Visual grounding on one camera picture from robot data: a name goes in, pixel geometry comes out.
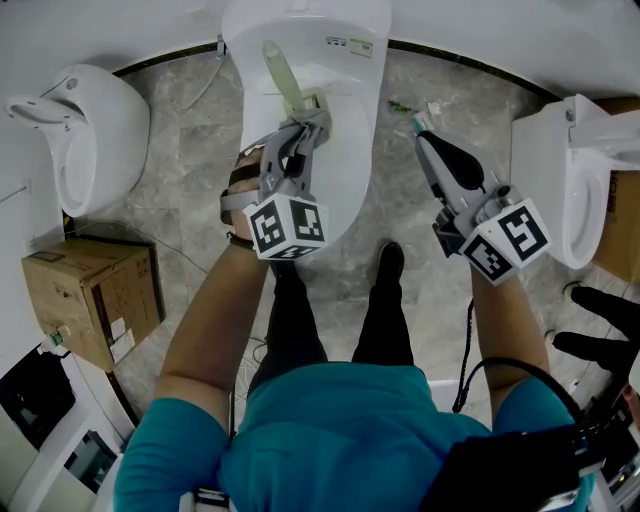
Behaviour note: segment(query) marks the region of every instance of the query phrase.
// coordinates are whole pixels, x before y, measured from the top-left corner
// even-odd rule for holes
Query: black and white marker cube
[[[318,203],[273,194],[244,213],[261,260],[295,260],[328,245],[328,211]]]
[[[526,267],[551,243],[533,201],[524,201],[478,225],[460,252],[494,286]]]

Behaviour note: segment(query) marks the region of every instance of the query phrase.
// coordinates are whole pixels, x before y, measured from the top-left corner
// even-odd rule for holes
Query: black shoe
[[[376,283],[397,283],[404,270],[404,252],[397,242],[387,242],[380,249]]]
[[[270,266],[277,280],[290,278],[299,279],[298,270],[293,261],[272,261]]]

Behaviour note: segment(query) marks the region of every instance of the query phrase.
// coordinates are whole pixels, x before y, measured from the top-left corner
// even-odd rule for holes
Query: person
[[[236,168],[259,160],[254,151]],[[229,192],[255,186],[246,180]],[[250,240],[244,215],[233,212],[232,219],[236,236]],[[401,307],[403,267],[402,249],[387,243],[353,360],[330,363],[295,266],[274,265],[268,351],[233,436],[230,393],[269,264],[229,245],[171,342],[155,399],[122,460],[115,511],[175,511],[181,496],[201,487],[224,492],[239,511],[418,510],[451,446],[493,434],[463,414],[436,410],[414,366]],[[482,356],[549,372],[518,279],[494,287],[472,269],[471,281]],[[525,372],[492,366],[485,375],[493,433],[572,423],[561,401]],[[573,510],[586,508],[584,487]]]

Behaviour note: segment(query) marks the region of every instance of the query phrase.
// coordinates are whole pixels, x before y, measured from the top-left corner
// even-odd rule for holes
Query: teal shirt
[[[493,432],[571,422],[531,378],[510,393]],[[491,435],[470,417],[438,412],[419,368],[307,366],[255,390],[231,443],[198,407],[155,400],[125,452],[115,511],[175,511],[198,487],[224,491],[240,512],[418,510],[453,443]],[[583,480],[571,510],[585,510],[592,486]]]

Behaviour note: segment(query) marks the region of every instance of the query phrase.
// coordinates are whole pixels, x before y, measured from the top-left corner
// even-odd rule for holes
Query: toilet bowl
[[[573,269],[593,258],[612,170],[640,169],[640,111],[611,116],[577,95],[513,122],[511,180],[546,224],[549,253]]]
[[[149,107],[108,71],[78,64],[43,97],[12,96],[4,111],[47,138],[56,191],[71,217],[124,196],[138,181],[149,141]]]
[[[303,95],[324,93],[332,129],[313,154],[311,194],[328,207],[329,243],[355,220],[367,191],[390,28],[389,0],[233,0],[224,13],[222,35],[244,88],[241,148],[287,117],[265,41],[282,51]]]

